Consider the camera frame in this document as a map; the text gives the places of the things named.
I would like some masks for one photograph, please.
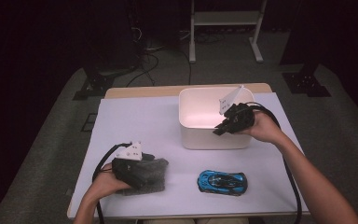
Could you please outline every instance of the hand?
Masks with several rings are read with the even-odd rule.
[[[240,131],[238,133],[248,134],[259,141],[269,142],[274,145],[276,145],[279,140],[285,137],[285,134],[267,114],[258,110],[254,110],[254,113],[255,124],[249,129]]]
[[[112,172],[112,163],[106,164],[101,172],[97,175],[94,182],[89,187],[86,195],[92,200],[111,195],[120,189],[130,189],[131,187],[125,182],[116,179]]]

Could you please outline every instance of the person's right hand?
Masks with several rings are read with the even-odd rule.
[[[285,134],[267,114],[258,110],[255,110],[254,113],[255,124],[249,129],[237,133],[248,134],[259,141],[269,142],[274,145],[285,137]]]

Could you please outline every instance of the gray carpet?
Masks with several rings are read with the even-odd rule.
[[[258,45],[264,63],[256,63],[247,36],[226,35],[210,45],[197,45],[197,62],[191,65],[193,84],[266,82],[277,92],[306,156],[350,201],[358,213],[358,108],[343,90],[337,76],[320,65],[318,80],[332,97],[309,98],[292,94],[281,73],[298,71],[298,65],[279,66],[288,33],[262,32]],[[182,45],[188,53],[188,44]],[[149,74],[157,86],[187,85],[189,64],[182,52],[154,53],[158,66]],[[154,58],[145,57],[145,69]],[[118,77],[114,87],[125,87],[142,70]],[[0,205],[0,223],[71,223],[66,211],[75,189],[90,133],[81,132],[89,113],[95,113],[101,97],[73,101],[86,79],[75,72],[55,106]],[[151,86],[147,76],[131,86]],[[292,223],[294,217],[263,217],[266,223]],[[134,223],[111,220],[111,223]],[[304,217],[302,223],[313,223]]]

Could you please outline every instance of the person's left hand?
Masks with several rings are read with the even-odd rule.
[[[115,174],[112,172],[112,163],[107,163],[92,182],[86,194],[93,200],[100,200],[120,189],[130,188],[130,185],[116,179]]]

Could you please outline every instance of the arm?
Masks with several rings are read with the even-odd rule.
[[[94,182],[89,186],[89,189],[83,196],[74,223],[92,223],[94,218],[95,208],[101,198],[115,193],[120,189],[129,189],[130,186],[121,180],[117,180],[112,173],[112,164],[108,163],[103,167],[103,170],[98,174]]]
[[[240,133],[270,142],[280,150],[317,223],[358,223],[358,216],[347,200],[268,115],[255,111],[255,125]]]

